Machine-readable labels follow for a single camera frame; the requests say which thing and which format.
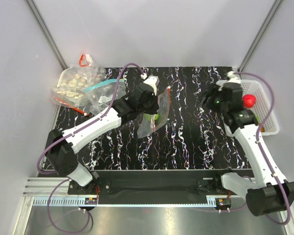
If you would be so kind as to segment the green round fruit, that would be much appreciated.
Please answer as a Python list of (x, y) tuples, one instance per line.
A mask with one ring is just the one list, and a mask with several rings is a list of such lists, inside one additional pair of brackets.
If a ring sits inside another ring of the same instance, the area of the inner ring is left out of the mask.
[(159, 115), (158, 115), (158, 114), (155, 114), (155, 115), (144, 114), (144, 118), (145, 118), (147, 121), (151, 121), (152, 119), (154, 119), (154, 121), (157, 121), (158, 118), (159, 118)]

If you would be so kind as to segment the red apple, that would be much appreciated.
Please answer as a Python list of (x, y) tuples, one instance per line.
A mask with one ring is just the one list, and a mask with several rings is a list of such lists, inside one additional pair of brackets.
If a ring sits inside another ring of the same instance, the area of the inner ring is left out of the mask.
[(243, 101), (243, 106), (245, 108), (252, 108), (254, 106), (254, 104), (256, 103), (256, 97), (252, 94), (245, 94), (242, 97), (242, 101)]

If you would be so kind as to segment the clear bag orange zipper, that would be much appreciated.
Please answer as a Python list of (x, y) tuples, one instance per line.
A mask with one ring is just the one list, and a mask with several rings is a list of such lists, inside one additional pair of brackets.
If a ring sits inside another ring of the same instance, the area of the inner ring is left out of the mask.
[(159, 109), (157, 114), (143, 115), (143, 120), (137, 131), (137, 137), (139, 139), (147, 137), (164, 126), (168, 120), (170, 106), (171, 106), (171, 87), (166, 87), (165, 91), (158, 95)]

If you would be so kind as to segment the white plastic basket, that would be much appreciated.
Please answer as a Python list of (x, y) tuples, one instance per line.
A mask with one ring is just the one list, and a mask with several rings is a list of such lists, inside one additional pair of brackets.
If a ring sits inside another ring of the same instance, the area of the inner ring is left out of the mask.
[[(243, 95), (252, 94), (256, 97), (256, 103), (251, 108), (251, 111), (254, 113), (260, 124), (270, 110), (270, 100), (268, 99), (261, 83), (258, 81), (243, 79), (241, 80), (241, 87)], [(280, 128), (273, 112), (271, 112), (270, 116), (266, 119), (263, 127), (265, 129), (265, 132), (262, 132), (263, 136), (271, 136), (279, 133)]]

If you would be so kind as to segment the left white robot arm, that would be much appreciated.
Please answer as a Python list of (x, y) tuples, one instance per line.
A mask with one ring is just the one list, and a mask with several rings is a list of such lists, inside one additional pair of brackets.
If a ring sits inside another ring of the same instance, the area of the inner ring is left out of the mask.
[(158, 109), (157, 85), (146, 80), (77, 127), (62, 132), (52, 130), (44, 155), (59, 176), (75, 181), (84, 193), (90, 194), (96, 189), (96, 178), (77, 160), (76, 154), (106, 132), (135, 120), (142, 113), (153, 115)]

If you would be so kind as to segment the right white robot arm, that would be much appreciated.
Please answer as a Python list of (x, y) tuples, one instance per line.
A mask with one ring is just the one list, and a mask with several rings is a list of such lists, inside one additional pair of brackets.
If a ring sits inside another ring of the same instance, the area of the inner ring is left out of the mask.
[(266, 147), (255, 114), (243, 106), (243, 90), (237, 82), (218, 81), (203, 95), (201, 104), (222, 114), (224, 126), (239, 142), (252, 168), (253, 182), (232, 170), (213, 181), (218, 194), (231, 191), (243, 198), (254, 216), (290, 212), (294, 201), (294, 182), (275, 164)]

